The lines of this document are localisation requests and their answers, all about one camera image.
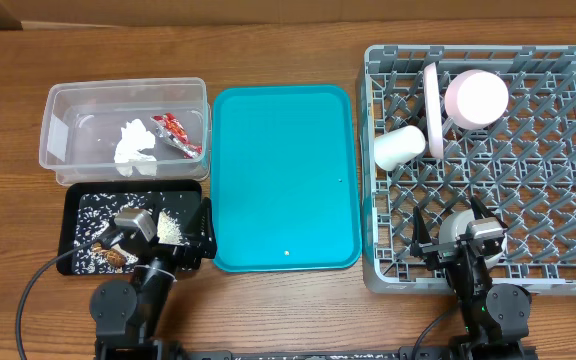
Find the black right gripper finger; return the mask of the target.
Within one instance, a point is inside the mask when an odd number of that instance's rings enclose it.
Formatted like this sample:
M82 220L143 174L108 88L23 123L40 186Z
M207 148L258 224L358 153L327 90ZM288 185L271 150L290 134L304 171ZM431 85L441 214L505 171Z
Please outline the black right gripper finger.
M475 195L470 197L471 210L476 220L494 218L497 216Z
M431 237L425 225L421 210L418 206L413 209L413 234L410 254L414 257L425 257L424 248L432 244Z

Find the red snack wrapper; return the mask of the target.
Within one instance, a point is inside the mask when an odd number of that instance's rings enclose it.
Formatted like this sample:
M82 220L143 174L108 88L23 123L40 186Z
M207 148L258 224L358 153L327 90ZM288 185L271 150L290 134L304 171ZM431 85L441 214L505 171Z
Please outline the red snack wrapper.
M202 147L189 141L188 134L179 120L172 113L155 115L151 118L156 126L156 133L166 144L180 150L186 158L198 158Z

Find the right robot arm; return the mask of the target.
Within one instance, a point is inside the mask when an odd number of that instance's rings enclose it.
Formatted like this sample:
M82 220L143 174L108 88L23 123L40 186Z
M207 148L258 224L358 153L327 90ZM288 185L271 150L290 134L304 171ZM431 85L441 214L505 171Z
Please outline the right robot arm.
M421 209L413 209L411 254L423 260L429 271L443 271L457 302L438 316L411 347L394 353L356 354L356 359L536 359L536 350L522 345L529 335L532 297L525 288L495 284L486 264L488 257L503 252L507 225L479 198L470 199L474 219L464 232L446 242L434 243ZM465 333L444 346L422 345L428 333L443 319L459 311Z

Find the white small bowl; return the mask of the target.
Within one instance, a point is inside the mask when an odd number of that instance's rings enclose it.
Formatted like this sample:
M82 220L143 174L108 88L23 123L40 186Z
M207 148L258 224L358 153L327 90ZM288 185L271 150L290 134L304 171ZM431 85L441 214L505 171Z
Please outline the white small bowl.
M474 213L472 210L465 210L455 212L448 216L440 226L438 234L439 243L454 242L455 239L465 233L467 225L474 221ZM502 251L491 256L485 257L485 264L488 270L492 270L498 263L501 257L507 250L508 241L504 239L502 242Z

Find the cream plastic cup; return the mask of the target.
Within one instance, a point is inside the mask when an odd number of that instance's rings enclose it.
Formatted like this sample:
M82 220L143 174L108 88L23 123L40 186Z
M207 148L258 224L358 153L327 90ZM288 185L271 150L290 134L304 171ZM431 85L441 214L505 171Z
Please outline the cream plastic cup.
M392 171L422 154L425 147L422 131L415 126L404 126L374 140L375 163L385 171Z

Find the pink plate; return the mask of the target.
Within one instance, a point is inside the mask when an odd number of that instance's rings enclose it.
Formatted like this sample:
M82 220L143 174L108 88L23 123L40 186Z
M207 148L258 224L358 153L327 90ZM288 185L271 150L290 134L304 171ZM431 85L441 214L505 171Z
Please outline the pink plate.
M423 90L429 151L435 159L443 160L441 98L435 63L431 63L423 69Z

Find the pink bowl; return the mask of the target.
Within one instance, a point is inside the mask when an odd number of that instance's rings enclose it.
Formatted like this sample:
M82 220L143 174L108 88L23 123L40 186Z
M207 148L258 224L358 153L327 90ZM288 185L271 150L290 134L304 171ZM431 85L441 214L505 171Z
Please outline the pink bowl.
M457 126L479 130L502 117L509 92L499 76L483 70L468 70L450 82L444 99L447 116Z

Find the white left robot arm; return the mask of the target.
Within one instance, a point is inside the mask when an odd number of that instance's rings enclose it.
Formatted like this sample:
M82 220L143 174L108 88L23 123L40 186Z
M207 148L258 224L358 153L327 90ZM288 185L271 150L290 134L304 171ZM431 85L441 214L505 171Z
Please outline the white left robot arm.
M130 280L109 280L97 287L90 300L96 323L95 357L105 359L186 359L177 341L157 339L155 332L179 270L197 270L212 259L216 239L205 233L179 245L143 242L133 250L138 257Z

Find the white napkin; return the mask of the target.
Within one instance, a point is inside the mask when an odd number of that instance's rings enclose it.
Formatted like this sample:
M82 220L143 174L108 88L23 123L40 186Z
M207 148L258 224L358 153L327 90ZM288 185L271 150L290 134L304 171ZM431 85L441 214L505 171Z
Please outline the white napkin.
M140 119L127 122L121 128L121 139L115 148L117 171L124 177L131 177L134 170L141 175L155 176L156 165L142 165L142 162L157 161L153 155L155 143L155 135L146 129Z

